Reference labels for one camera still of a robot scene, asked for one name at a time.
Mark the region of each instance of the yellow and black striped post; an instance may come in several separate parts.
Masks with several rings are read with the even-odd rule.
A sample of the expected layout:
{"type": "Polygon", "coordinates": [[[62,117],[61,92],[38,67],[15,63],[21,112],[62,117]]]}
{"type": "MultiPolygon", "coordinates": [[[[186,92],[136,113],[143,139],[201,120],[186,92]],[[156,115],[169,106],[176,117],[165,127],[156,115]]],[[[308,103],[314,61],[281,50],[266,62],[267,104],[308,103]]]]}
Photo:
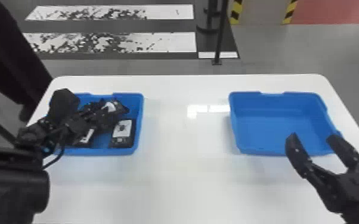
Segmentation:
{"type": "Polygon", "coordinates": [[[283,24],[290,24],[292,21],[293,12],[295,11],[296,4],[298,3],[298,0],[291,0],[287,7],[286,15],[283,20],[283,24]]]}
{"type": "Polygon", "coordinates": [[[239,24],[239,18],[242,13],[242,0],[234,0],[233,9],[231,10],[230,23],[231,25],[239,24]]]}

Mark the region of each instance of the robotic hand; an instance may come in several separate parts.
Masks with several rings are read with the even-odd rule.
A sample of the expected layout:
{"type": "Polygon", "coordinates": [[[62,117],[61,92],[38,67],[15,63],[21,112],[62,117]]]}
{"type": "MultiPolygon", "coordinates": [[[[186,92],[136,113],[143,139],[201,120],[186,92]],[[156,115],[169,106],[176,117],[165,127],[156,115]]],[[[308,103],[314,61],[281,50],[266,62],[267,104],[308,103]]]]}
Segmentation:
{"type": "Polygon", "coordinates": [[[0,147],[0,224],[30,224],[35,213],[46,209],[49,176],[44,170],[64,153],[66,142],[75,143],[90,129],[107,130],[128,109],[119,101],[92,102],[78,109],[79,98],[68,89],[55,91],[46,117],[19,130],[14,148],[0,147]],[[43,159],[59,155],[43,165],[43,159]]]}
{"type": "Polygon", "coordinates": [[[327,143],[348,168],[346,173],[335,174],[314,164],[295,133],[286,139],[286,155],[297,173],[313,185],[328,211],[340,213],[347,224],[358,224],[359,153],[338,135],[330,135],[327,143]]]}

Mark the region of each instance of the person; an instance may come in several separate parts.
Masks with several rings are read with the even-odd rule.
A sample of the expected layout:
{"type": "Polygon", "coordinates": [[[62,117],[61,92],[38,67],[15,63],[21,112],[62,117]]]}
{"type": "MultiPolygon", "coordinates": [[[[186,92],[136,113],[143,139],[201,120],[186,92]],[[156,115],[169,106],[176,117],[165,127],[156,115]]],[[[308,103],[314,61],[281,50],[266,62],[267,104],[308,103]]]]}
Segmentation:
{"type": "Polygon", "coordinates": [[[19,119],[27,122],[52,77],[0,3],[0,93],[22,104],[19,119]]]}

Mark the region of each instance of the red wall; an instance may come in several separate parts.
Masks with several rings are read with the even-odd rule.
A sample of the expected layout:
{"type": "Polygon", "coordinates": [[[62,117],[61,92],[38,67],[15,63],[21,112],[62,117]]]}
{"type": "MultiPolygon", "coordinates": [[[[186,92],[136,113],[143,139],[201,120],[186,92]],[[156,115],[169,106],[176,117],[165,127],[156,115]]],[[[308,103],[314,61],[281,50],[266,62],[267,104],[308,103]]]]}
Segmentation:
{"type": "Polygon", "coordinates": [[[298,0],[291,23],[359,23],[359,0],[298,0]]]}

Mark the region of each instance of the blue bin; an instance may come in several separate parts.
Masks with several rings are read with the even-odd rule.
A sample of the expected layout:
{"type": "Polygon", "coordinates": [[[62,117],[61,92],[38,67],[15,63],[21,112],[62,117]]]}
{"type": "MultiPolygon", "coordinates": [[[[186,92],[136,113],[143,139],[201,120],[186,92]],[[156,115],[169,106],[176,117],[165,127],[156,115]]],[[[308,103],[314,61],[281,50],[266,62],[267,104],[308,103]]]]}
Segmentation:
{"type": "Polygon", "coordinates": [[[295,132],[309,155],[330,154],[331,134],[341,135],[314,93],[232,92],[231,125],[241,153],[285,155],[285,139],[295,132]]]}
{"type": "Polygon", "coordinates": [[[112,138],[113,130],[95,135],[90,148],[75,148],[67,146],[65,155],[130,155],[138,148],[139,136],[142,126],[143,116],[143,95],[133,93],[115,93],[113,95],[91,95],[91,94],[75,94],[81,103],[78,108],[83,107],[90,102],[99,102],[100,99],[106,101],[112,98],[118,99],[124,106],[128,107],[129,113],[120,116],[121,119],[135,119],[135,139],[131,148],[109,148],[109,142],[112,138]]]}

